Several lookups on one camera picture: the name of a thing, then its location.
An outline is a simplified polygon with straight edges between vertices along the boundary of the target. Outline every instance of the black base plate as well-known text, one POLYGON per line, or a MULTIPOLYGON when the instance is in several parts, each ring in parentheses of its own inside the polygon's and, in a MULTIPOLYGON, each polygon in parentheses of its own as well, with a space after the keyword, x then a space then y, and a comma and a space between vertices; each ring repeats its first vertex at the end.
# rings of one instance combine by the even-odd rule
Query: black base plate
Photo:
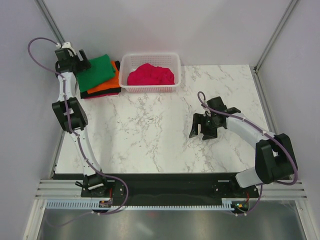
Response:
MULTIPOLYGON (((126 206, 208 206, 221 205, 221 198, 257 198, 255 186, 234 191, 229 179, 235 173, 143 173, 111 174, 124 180, 129 189, 126 206)), ((83 175, 55 174, 53 179, 80 180, 83 175)), ((112 189, 113 205, 125 199, 126 188, 115 181, 112 189)))

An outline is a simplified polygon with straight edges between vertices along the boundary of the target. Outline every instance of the orange cloth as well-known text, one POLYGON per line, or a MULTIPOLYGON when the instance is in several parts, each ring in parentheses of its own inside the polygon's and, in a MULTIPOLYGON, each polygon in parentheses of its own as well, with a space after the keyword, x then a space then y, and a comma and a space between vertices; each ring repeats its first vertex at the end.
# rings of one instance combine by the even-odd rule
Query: orange cloth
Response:
POLYGON ((111 78, 110 80, 105 81, 105 82, 99 84, 98 86, 95 86, 94 88, 89 89, 87 91, 88 94, 92 94, 92 93, 103 91, 103 90, 107 90, 107 89, 120 88, 120 85, 119 85, 119 70, 117 69, 116 64, 115 64, 114 61, 112 61, 111 64, 115 69, 114 78, 111 78))

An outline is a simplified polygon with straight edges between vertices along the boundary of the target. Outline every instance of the gray wall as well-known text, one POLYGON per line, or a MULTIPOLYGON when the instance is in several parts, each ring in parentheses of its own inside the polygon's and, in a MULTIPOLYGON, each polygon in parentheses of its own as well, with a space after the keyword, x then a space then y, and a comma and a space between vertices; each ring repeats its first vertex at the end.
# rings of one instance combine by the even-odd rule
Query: gray wall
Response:
POLYGON ((44 0, 89 58, 177 52, 183 65, 259 60, 290 0, 44 0))
MULTIPOLYGON (((53 39, 33 0, 0 7, 0 239, 22 239, 40 178, 49 174, 59 125, 51 110, 55 76, 29 58, 34 37, 53 39)), ((32 52, 54 66, 55 46, 34 42, 32 52)))
POLYGON ((292 140, 299 177, 320 224, 319 0, 300 1, 260 77, 278 130, 292 140))

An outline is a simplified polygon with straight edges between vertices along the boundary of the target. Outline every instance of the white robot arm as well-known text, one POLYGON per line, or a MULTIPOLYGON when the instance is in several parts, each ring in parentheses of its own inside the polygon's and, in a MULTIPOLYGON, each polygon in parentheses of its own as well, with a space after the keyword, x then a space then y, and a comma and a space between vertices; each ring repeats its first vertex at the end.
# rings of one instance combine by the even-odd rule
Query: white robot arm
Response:
POLYGON ((262 130, 261 127, 248 120, 239 109, 227 108, 221 97, 212 98, 206 104, 210 112, 193 115, 189 138, 198 135, 199 125, 201 126, 200 133, 203 134, 202 140, 217 138, 217 129, 224 127, 239 135, 255 149, 255 166, 235 174, 230 180, 232 187, 238 189, 269 184, 294 173, 290 159, 275 142, 280 143, 286 149, 295 168, 298 168, 290 138, 286 134, 276 135, 273 132, 262 130))
POLYGON ((93 191, 96 195, 103 194, 108 189, 108 182, 101 174, 96 172, 96 170, 101 172, 102 169, 89 142, 88 119, 78 99, 75 97, 77 73, 91 67, 84 51, 80 50, 79 52, 83 60, 79 59, 70 42, 65 42, 61 48, 55 51, 58 58, 55 64, 55 71, 59 73, 57 76, 59 80, 59 97, 57 102, 52 104, 52 109, 61 128, 70 135, 76 146, 83 167, 82 193, 87 193, 90 196, 93 191))

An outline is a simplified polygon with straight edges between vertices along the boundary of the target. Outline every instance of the folded fabric stack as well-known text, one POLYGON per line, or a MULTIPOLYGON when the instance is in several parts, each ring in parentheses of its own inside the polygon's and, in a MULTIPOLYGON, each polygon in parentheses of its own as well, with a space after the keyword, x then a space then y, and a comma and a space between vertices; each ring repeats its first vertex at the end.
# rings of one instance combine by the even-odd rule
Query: folded fabric stack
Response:
POLYGON ((89 60, 91 68, 78 73, 77 79, 82 99, 114 96, 121 92, 119 86, 119 61, 110 61, 108 55, 89 60))

